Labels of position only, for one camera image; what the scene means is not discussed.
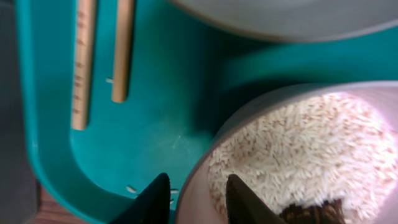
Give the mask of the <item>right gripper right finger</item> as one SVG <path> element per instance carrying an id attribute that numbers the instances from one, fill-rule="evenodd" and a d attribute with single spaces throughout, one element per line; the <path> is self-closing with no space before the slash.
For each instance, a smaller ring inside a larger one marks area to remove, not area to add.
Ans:
<path id="1" fill-rule="evenodd" d="M 229 224 L 285 224 L 236 174 L 228 176 L 226 208 Z"/>

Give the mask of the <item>white rice pile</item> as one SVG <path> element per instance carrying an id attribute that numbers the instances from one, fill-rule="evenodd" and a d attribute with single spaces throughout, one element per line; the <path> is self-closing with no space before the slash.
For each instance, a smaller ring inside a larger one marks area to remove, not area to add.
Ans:
<path id="1" fill-rule="evenodd" d="M 211 202 L 226 211 L 238 175 L 274 212 L 342 201 L 346 223 L 373 223 L 397 185 L 397 132 L 376 108 L 347 93 L 292 103 L 238 129 L 211 154 Z"/>

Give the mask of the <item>grey round bowl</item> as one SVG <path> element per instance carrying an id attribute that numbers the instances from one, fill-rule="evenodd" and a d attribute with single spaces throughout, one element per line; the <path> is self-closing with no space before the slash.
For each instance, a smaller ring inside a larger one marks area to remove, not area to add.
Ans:
<path id="1" fill-rule="evenodd" d="M 326 42 L 397 26 L 397 0 L 172 0 L 207 24 L 257 40 Z"/>

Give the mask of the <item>small pink bowl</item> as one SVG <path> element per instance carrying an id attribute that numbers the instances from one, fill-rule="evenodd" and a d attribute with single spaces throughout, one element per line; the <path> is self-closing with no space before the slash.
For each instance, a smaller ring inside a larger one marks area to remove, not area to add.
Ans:
<path id="1" fill-rule="evenodd" d="M 260 115 L 287 106 L 296 101 L 317 95 L 345 92 L 358 96 L 382 114 L 390 127 L 397 131 L 397 81 L 381 80 L 369 82 L 351 82 L 344 84 L 305 83 L 279 88 L 258 96 L 241 107 L 220 127 L 211 147 L 197 162 L 183 187 L 180 189 L 176 224 L 226 223 L 211 204 L 207 182 L 208 157 L 216 147 L 239 128 Z"/>

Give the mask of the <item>brown food scrap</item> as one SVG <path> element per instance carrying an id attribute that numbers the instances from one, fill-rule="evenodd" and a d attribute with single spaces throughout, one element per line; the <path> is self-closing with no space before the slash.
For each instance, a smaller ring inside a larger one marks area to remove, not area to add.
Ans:
<path id="1" fill-rule="evenodd" d="M 345 224 L 341 200 L 324 201 L 320 206 L 291 204 L 279 215 L 288 224 Z"/>

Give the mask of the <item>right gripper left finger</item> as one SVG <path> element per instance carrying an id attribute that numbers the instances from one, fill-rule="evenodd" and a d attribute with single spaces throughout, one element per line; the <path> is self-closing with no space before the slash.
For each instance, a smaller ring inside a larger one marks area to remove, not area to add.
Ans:
<path id="1" fill-rule="evenodd" d="M 168 224 L 169 215 L 170 179 L 161 173 L 110 224 Z"/>

